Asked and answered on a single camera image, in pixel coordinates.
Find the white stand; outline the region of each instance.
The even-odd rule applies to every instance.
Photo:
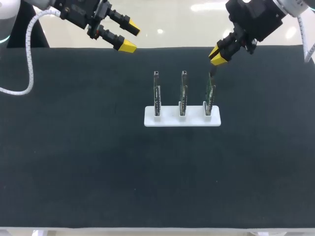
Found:
[[[161,106],[160,116],[155,116],[154,106],[146,107],[144,125],[146,127],[185,127],[185,126],[220,126],[221,118],[218,106],[213,106],[211,116],[206,116],[203,106],[187,106],[186,115],[180,115],[178,106]]]

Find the black mat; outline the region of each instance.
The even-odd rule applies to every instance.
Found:
[[[31,94],[0,94],[1,227],[315,228],[315,66],[258,47],[217,73],[222,125],[146,128],[163,105],[201,105],[210,48],[34,49]],[[22,50],[0,85],[27,86]]]

